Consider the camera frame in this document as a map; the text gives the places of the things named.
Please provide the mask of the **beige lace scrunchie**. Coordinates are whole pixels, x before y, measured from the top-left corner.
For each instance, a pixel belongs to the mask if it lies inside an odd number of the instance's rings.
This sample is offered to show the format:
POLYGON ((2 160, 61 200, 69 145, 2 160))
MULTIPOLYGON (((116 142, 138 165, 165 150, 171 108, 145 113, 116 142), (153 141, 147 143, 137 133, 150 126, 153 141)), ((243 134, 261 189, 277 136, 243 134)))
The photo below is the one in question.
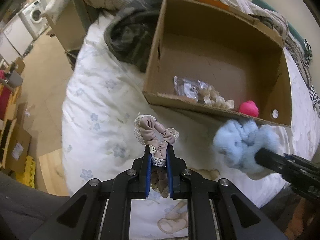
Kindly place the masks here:
POLYGON ((179 132, 165 128, 154 116, 139 115, 134 120, 135 136, 139 143, 148 146, 151 157, 150 186, 163 198, 169 196, 167 175, 167 149, 179 137, 179 132))

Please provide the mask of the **light blue plush toy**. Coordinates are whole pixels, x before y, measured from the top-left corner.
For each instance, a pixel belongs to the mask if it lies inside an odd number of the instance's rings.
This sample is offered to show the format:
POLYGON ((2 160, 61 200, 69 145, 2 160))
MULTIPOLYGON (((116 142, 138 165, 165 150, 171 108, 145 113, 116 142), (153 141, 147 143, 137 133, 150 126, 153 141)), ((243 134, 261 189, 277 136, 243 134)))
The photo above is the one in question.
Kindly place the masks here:
POLYGON ((255 161, 255 154, 262 148, 279 152, 279 135, 270 125, 257 126, 254 120, 228 120, 213 138, 213 151, 221 154, 226 166, 259 180, 273 172, 255 161))

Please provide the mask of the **pink rubber duck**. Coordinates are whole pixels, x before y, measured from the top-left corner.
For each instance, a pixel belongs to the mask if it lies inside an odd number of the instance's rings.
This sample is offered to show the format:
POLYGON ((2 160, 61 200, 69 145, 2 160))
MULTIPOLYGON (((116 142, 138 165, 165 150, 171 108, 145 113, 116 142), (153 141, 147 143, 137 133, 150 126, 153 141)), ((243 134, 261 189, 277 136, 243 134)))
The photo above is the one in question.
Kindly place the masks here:
POLYGON ((259 108, 256 106, 255 102, 252 100, 248 100, 243 102, 239 106, 239 112, 245 115, 249 115, 257 118, 259 116, 259 108))

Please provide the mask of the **white floral duvet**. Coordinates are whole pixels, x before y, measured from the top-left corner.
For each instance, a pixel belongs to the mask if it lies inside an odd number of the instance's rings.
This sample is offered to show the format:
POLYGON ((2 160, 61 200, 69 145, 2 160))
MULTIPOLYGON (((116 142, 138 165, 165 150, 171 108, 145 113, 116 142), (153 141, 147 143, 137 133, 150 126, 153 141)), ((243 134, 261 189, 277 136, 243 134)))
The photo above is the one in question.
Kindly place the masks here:
MULTIPOLYGON (((287 186, 279 174, 251 180, 228 168, 222 155, 214 156, 213 137, 222 120, 209 116, 150 106, 142 93, 144 74, 137 67, 119 62, 104 41, 104 31, 113 15, 103 11, 91 24, 67 85, 62 111, 63 167, 70 194, 87 181, 115 178, 143 156, 144 147, 134 134, 134 120, 150 114, 164 127, 173 127, 180 137, 174 143, 177 157, 206 178, 228 178, 257 207, 267 204, 287 186)), ((285 49, 292 88, 291 128, 273 126, 280 137, 280 153, 311 160, 319 153, 319 117, 309 91, 285 49)), ((163 198, 151 189, 147 200, 133 200, 130 239, 187 237, 187 202, 163 198)))

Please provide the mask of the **brown cardboard box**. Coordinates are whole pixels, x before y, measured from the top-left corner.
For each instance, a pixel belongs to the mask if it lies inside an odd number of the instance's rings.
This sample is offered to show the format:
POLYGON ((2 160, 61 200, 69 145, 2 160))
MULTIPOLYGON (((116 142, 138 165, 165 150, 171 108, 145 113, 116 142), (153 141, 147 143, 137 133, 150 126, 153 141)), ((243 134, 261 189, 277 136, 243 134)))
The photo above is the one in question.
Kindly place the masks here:
POLYGON ((283 39, 272 29, 215 0, 163 0, 146 68, 149 104, 238 119, 174 90, 174 77, 206 82, 235 107, 252 100, 256 122, 290 126, 292 99, 283 39))

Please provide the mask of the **dark grey blanket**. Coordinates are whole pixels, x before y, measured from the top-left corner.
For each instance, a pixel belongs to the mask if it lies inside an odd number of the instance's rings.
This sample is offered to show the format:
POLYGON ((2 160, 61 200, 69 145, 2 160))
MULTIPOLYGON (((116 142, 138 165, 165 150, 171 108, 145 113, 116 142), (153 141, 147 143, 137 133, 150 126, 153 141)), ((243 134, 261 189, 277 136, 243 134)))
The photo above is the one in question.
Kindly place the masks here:
POLYGON ((133 0, 120 9, 104 31, 104 41, 117 60, 146 72, 163 0, 133 0))

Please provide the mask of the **white washing machine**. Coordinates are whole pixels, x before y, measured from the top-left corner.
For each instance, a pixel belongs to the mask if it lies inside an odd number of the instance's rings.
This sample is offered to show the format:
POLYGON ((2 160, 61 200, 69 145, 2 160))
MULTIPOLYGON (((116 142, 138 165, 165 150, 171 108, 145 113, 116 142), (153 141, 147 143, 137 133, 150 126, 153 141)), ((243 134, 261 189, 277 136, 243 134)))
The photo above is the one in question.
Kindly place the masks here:
POLYGON ((33 40, 38 37, 48 28, 48 22, 45 17, 42 16, 44 8, 40 0, 34 0, 28 3, 18 13, 25 27, 33 37, 33 40))

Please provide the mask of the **white cabinet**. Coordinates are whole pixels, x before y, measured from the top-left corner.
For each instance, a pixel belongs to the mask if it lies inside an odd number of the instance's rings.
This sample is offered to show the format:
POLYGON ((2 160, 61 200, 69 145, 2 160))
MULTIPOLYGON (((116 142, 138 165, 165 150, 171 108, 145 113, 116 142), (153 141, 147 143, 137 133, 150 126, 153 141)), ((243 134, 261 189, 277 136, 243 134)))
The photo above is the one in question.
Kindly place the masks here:
POLYGON ((23 56, 33 42, 33 37, 20 16, 15 15, 1 30, 1 57, 10 64, 23 56))

